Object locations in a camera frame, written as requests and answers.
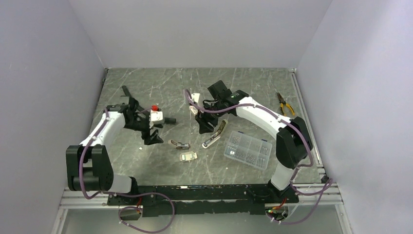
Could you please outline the white staple box tray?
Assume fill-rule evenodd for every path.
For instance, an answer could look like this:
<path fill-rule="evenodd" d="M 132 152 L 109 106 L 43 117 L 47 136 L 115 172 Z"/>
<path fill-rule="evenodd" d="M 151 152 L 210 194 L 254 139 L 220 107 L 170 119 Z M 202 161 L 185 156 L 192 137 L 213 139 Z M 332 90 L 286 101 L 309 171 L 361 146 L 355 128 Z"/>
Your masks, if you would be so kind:
<path fill-rule="evenodd" d="M 197 159 L 198 156 L 196 152 L 190 151 L 186 153 L 181 153 L 179 158 L 182 162 L 188 162 Z"/>

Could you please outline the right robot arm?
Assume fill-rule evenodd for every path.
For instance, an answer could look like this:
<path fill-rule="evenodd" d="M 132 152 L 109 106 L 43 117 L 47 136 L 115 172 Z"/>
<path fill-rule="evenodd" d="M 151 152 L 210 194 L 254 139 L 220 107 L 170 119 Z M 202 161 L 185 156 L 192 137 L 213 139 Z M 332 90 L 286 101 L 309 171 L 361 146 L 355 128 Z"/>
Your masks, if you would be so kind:
<path fill-rule="evenodd" d="M 231 91 L 221 80 L 209 86 L 208 91 L 212 100 L 200 100 L 199 93 L 184 91 L 188 104 L 197 110 L 195 120 L 199 124 L 199 133 L 212 133 L 219 117 L 232 114 L 270 134 L 276 141 L 275 153 L 279 164 L 270 179 L 272 186 L 268 188 L 268 197 L 273 202 L 282 201 L 299 163 L 311 154 L 313 145 L 305 121 L 301 117 L 289 118 L 278 114 L 242 90 Z"/>

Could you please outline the brown stapler base part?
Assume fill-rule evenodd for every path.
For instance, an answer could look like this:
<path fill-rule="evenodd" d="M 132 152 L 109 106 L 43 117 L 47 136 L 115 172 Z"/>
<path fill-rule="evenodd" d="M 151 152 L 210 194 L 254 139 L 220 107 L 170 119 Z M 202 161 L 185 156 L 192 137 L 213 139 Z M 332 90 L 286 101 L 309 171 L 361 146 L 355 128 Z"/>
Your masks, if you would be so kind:
<path fill-rule="evenodd" d="M 189 143 L 182 143 L 182 142 L 178 142 L 178 141 L 175 141 L 175 140 L 169 140 L 168 144 L 171 145 L 172 147 L 174 147 L 175 149 L 178 149 L 178 150 L 190 149 L 190 144 Z"/>

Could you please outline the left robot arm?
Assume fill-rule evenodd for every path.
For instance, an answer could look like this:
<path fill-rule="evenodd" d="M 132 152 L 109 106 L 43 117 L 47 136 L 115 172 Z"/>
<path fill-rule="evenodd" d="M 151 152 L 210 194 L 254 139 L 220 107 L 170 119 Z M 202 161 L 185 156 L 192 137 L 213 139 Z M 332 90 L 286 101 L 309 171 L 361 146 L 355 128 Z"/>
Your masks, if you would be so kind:
<path fill-rule="evenodd" d="M 163 112 L 156 105 L 145 109 L 134 98 L 108 105 L 98 125 L 78 145 L 66 150 L 68 187 L 81 191 L 87 199 L 89 191 L 120 193 L 128 205 L 139 200 L 139 190 L 132 186 L 132 177 L 115 174 L 108 150 L 122 129 L 141 133 L 145 145 L 163 143 L 158 128 L 165 123 Z"/>

